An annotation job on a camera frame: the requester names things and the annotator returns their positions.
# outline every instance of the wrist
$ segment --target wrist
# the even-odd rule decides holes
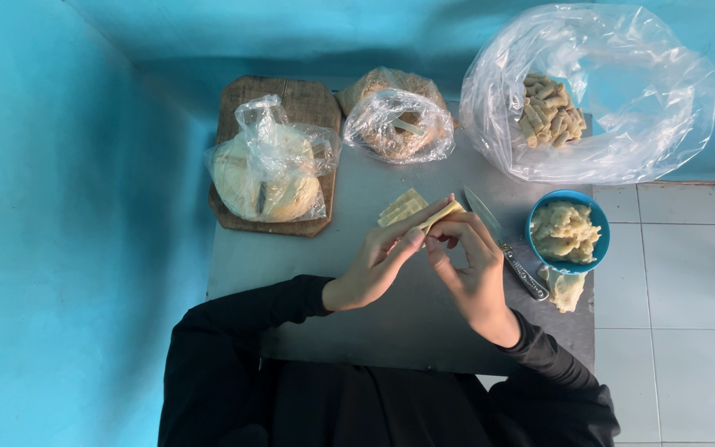
[[[515,314],[506,305],[471,327],[486,340],[502,348],[511,348],[521,339],[521,327]]]
[[[322,289],[322,305],[325,310],[335,312],[341,310],[340,282],[338,279],[327,282]]]

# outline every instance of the mashed filling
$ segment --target mashed filling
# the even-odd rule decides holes
[[[531,217],[534,249],[548,261],[589,264],[600,239],[600,227],[593,227],[592,209],[570,202],[553,202],[537,208]]]

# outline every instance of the blue bowl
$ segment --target blue bowl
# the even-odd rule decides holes
[[[542,206],[550,204],[552,202],[570,202],[571,204],[585,205],[592,208],[590,213],[590,220],[592,220],[592,225],[599,226],[601,228],[600,234],[601,238],[595,243],[595,249],[592,252],[592,256],[596,258],[589,264],[576,264],[575,262],[569,261],[555,261],[550,262],[542,259],[537,250],[534,249],[534,242],[531,241],[531,217],[534,215],[534,211]],[[542,263],[549,267],[553,267],[557,270],[567,270],[564,273],[568,274],[579,274],[588,272],[591,269],[597,267],[601,263],[607,251],[609,251],[609,241],[611,240],[611,231],[609,230],[609,220],[606,218],[605,213],[601,209],[601,206],[597,204],[591,197],[587,196],[583,192],[573,191],[572,189],[558,189],[553,192],[542,196],[542,198],[537,201],[534,208],[531,208],[531,212],[528,213],[528,219],[526,219],[526,228],[523,230],[523,234],[526,235],[526,241],[531,251],[537,255]]]

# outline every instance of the wooden cutting board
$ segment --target wooden cutting board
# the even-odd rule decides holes
[[[264,95],[273,94],[281,97],[281,105],[286,109],[290,123],[330,127],[340,137],[341,108],[324,84],[310,80],[242,76],[228,84],[220,96],[219,123],[215,144],[226,142],[239,133],[236,117],[233,116],[237,107]],[[335,171],[320,177],[319,183],[322,185],[324,204],[327,209],[327,217],[321,219],[274,224],[244,220],[228,211],[219,198],[213,182],[209,186],[208,204],[219,224],[225,229],[313,237],[330,223],[332,218]]]

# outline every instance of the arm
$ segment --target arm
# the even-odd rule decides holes
[[[468,268],[454,269],[438,240],[457,241]],[[473,213],[437,223],[427,240],[435,272],[470,327],[517,360],[521,370],[490,390],[493,404],[538,445],[612,445],[619,433],[609,388],[504,301],[504,257]]]
[[[245,422],[239,417],[258,375],[261,331],[363,307],[380,298],[402,264],[421,247],[424,234],[415,226],[452,200],[453,196],[439,200],[409,218],[370,231],[339,279],[301,275],[189,310],[170,340],[159,446],[213,445],[240,428]]]
[[[213,445],[233,430],[258,374],[260,332],[331,313],[330,280],[301,275],[190,309],[170,339],[159,446]]]

